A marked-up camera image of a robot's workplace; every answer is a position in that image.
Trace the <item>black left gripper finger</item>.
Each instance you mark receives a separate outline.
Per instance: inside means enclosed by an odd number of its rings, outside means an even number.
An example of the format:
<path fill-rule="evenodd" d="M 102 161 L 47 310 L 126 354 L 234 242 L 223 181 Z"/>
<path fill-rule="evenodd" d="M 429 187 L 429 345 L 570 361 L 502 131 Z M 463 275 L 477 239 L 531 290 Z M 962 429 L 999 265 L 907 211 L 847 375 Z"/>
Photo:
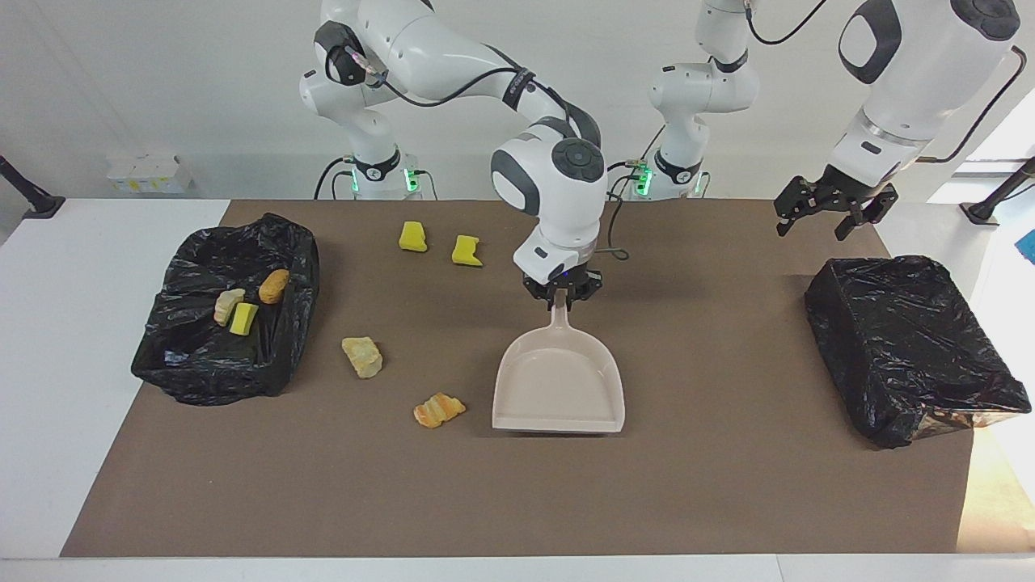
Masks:
<path fill-rule="evenodd" d="M 835 238 L 842 242 L 854 229 L 866 224 L 879 224 L 896 202 L 898 202 L 898 191 L 895 187 L 883 187 L 864 204 L 851 200 L 846 216 L 834 229 Z"/>
<path fill-rule="evenodd" d="M 774 199 L 774 210 L 779 217 L 777 235 L 783 237 L 796 221 L 818 213 L 816 184 L 805 178 L 792 178 Z"/>

